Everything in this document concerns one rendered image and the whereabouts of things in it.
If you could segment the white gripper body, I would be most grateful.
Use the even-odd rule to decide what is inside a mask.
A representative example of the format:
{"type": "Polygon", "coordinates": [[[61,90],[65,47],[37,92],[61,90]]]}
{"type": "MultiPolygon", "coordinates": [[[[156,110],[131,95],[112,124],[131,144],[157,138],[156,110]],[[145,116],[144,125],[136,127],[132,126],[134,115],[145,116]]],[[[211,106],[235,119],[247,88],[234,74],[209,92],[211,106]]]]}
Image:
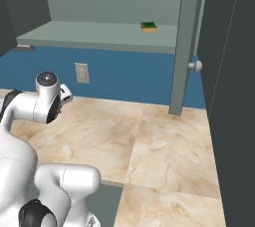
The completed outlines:
{"type": "Polygon", "coordinates": [[[73,100],[73,95],[65,84],[60,85],[61,105],[65,105],[73,100]]]}

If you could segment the grey-green open cabinet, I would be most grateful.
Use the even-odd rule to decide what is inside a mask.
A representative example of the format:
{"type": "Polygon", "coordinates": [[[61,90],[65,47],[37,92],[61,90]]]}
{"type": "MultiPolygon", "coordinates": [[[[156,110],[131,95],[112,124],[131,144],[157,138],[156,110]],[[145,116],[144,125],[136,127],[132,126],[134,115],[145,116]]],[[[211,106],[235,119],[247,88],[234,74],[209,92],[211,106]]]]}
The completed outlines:
{"type": "Polygon", "coordinates": [[[174,54],[181,0],[48,0],[51,20],[23,45],[174,54]],[[144,33],[141,22],[154,22],[144,33]]]}

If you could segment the dark grey cabinet door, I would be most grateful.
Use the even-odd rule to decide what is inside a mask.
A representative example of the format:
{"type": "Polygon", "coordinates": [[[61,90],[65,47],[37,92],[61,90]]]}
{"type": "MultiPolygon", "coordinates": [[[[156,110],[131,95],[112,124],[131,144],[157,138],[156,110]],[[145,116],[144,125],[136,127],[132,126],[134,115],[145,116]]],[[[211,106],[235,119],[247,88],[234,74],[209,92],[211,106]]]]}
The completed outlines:
{"type": "Polygon", "coordinates": [[[17,38],[51,20],[48,0],[0,0],[0,58],[17,38]]]}

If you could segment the green and yellow sponge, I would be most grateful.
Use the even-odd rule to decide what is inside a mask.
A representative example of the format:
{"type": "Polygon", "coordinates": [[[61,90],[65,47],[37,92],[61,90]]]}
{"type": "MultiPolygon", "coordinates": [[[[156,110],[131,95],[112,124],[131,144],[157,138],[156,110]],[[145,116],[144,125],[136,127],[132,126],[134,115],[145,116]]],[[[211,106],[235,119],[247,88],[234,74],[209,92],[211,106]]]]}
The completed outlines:
{"type": "Polygon", "coordinates": [[[154,22],[141,22],[140,28],[144,33],[155,33],[157,31],[157,26],[154,22]]]}

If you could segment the grey-green cabinet door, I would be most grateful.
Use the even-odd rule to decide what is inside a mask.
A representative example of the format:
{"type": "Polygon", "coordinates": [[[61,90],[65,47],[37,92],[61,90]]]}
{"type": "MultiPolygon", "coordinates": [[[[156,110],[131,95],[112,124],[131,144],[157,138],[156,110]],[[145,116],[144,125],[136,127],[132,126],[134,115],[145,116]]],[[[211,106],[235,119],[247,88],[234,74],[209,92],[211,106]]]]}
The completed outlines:
{"type": "Polygon", "coordinates": [[[189,76],[188,65],[194,54],[201,0],[181,0],[171,84],[169,113],[181,115],[189,76]]]}

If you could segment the dark grey tall cabinet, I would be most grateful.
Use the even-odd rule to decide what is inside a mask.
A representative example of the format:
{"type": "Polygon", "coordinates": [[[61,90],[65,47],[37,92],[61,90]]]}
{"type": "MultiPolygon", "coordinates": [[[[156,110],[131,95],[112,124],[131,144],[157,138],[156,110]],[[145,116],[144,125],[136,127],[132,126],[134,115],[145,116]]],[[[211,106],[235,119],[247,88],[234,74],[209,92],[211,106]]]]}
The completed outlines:
{"type": "Polygon", "coordinates": [[[255,0],[205,0],[197,56],[226,227],[255,227],[255,0]]]}

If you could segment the white round door knob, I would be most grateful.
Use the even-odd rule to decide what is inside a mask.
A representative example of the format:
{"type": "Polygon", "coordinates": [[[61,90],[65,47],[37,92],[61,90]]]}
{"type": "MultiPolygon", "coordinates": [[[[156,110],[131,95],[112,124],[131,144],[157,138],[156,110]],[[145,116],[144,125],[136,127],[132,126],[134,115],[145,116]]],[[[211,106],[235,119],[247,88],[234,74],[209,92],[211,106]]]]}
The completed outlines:
{"type": "Polygon", "coordinates": [[[188,68],[198,73],[202,70],[202,63],[200,61],[196,61],[195,63],[189,63],[188,68]]]}

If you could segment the white wall outlet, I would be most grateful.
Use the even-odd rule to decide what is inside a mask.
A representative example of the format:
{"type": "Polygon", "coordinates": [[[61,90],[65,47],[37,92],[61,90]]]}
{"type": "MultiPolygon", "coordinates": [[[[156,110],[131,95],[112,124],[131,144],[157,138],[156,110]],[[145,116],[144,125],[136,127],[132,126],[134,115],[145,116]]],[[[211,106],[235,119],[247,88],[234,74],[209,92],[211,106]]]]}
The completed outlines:
{"type": "Polygon", "coordinates": [[[81,84],[88,84],[90,82],[89,69],[87,64],[75,64],[77,81],[81,84]]]}

